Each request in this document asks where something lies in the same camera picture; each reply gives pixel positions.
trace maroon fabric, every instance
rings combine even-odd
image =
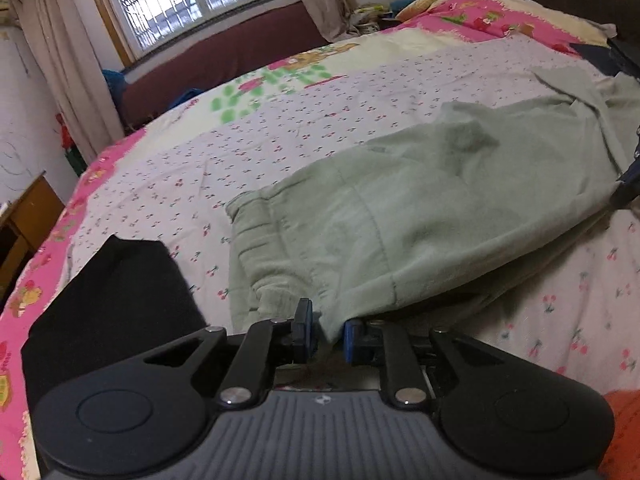
[[[269,10],[198,42],[129,85],[122,99],[124,119],[140,127],[188,89],[209,90],[326,44],[301,2]]]

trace silver screw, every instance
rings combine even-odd
[[[220,392],[220,400],[225,404],[241,404],[249,399],[251,399],[251,392],[241,386],[233,386]]]
[[[419,404],[427,398],[420,388],[400,388],[396,391],[396,399],[403,404]]]

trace pink bedding border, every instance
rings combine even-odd
[[[450,33],[470,43],[503,38],[514,31],[567,54],[580,43],[564,30],[526,12],[505,8],[497,0],[447,0],[399,27]],[[140,130],[106,149],[80,179],[49,238],[28,264],[0,317],[0,476],[23,478],[23,445],[28,415],[20,349],[31,325],[51,302],[65,268],[70,240],[86,211],[88,197],[114,173],[115,164],[146,133]]]
[[[89,166],[0,316],[0,476],[7,480],[22,477],[20,457],[28,408],[20,350],[31,325],[58,290],[71,237],[84,219],[87,199],[113,175],[116,162],[144,135],[143,128],[120,140]]]

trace bed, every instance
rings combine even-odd
[[[432,121],[451,100],[499,107],[546,95],[531,66],[578,66],[570,43],[606,28],[529,0],[422,0],[399,27],[236,78],[111,146],[88,168],[0,317],[0,475],[39,476],[20,347],[111,235],[157,239],[209,324],[234,331],[224,205],[380,132]],[[640,222],[595,225],[561,258],[458,328],[600,392],[639,388]],[[410,320],[414,330],[433,318]]]

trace wooden cabinet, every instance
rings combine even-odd
[[[64,208],[42,173],[0,217],[0,312]]]

